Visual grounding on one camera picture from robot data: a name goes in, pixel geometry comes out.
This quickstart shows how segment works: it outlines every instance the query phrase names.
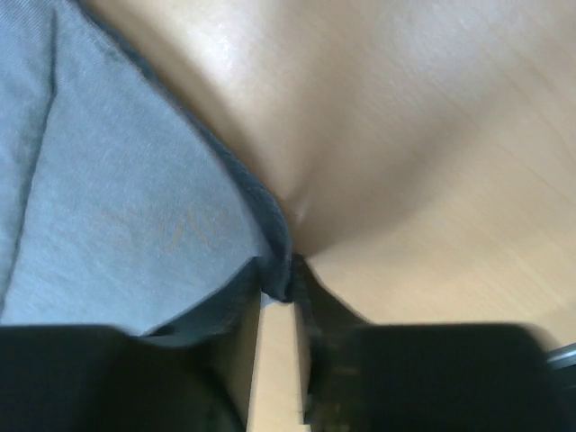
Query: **blue cloth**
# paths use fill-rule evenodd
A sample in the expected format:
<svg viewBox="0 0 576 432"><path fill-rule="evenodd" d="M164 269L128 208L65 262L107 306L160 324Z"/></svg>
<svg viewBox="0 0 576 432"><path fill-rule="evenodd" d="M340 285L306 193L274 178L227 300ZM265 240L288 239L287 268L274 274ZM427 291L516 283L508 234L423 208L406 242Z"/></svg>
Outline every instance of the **blue cloth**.
<svg viewBox="0 0 576 432"><path fill-rule="evenodd" d="M0 323L142 334L252 257L285 300L274 199L117 33L77 1L3 0L0 41Z"/></svg>

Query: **table surface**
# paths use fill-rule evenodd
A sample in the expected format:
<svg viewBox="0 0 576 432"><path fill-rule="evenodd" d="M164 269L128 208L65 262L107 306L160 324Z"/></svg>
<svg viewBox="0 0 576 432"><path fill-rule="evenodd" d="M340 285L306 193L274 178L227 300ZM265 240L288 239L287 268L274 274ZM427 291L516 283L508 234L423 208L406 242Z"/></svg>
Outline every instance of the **table surface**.
<svg viewBox="0 0 576 432"><path fill-rule="evenodd" d="M572 0L91 0L272 190L372 320L576 340ZM290 308L251 428L300 430Z"/></svg>

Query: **cloth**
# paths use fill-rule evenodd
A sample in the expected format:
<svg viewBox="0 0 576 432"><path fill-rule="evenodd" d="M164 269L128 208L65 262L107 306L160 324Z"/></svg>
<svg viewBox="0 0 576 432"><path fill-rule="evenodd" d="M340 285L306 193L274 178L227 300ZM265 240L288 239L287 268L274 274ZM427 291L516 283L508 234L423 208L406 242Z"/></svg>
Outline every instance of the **cloth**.
<svg viewBox="0 0 576 432"><path fill-rule="evenodd" d="M284 299L274 199L122 38L76 1L4 0L0 40L0 323L145 333L252 257Z"/></svg>

